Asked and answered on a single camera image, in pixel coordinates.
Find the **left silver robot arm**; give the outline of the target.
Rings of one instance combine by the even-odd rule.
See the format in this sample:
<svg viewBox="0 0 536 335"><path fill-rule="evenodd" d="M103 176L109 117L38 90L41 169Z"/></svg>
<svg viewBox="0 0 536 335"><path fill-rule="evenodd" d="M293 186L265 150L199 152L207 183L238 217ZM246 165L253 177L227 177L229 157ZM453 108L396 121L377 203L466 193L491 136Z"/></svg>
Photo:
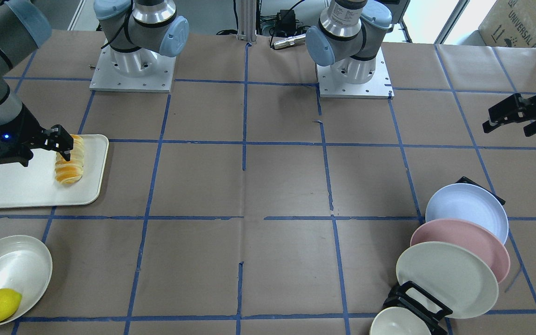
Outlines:
<svg viewBox="0 0 536 335"><path fill-rule="evenodd" d="M391 11L376 0L334 0L322 11L318 25L307 30L305 44L324 97L393 98L381 53L392 25ZM515 93L490 107L482 128L490 133L521 122L525 136L536 134L536 95Z"/></svg>

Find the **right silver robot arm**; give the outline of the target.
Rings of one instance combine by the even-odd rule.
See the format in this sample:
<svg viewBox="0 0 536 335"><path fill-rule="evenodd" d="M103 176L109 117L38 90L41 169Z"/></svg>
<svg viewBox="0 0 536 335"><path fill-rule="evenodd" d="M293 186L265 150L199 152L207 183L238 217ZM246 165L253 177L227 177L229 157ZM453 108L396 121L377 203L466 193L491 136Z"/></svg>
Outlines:
<svg viewBox="0 0 536 335"><path fill-rule="evenodd" d="M107 47L117 54L140 55L143 50L166 57L183 51L189 23L172 0L96 0L94 12L106 34ZM64 161L76 154L78 140L62 125L41 127L13 93L4 75L52 35L43 13L28 0L0 4L0 165L28 166L34 149L57 152Z"/></svg>

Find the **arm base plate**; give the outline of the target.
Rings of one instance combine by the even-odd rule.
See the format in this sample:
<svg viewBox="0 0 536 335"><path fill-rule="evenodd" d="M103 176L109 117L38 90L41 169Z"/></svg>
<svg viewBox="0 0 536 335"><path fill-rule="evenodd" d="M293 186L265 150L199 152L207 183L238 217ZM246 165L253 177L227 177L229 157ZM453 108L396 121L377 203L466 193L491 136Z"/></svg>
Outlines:
<svg viewBox="0 0 536 335"><path fill-rule="evenodd" d="M147 49L119 53L102 49L89 88L92 91L125 93L170 93L176 57Z"/></svg>
<svg viewBox="0 0 536 335"><path fill-rule="evenodd" d="M381 48L374 59L348 57L327 67L317 64L315 71L321 97L389 99L395 96Z"/></svg>

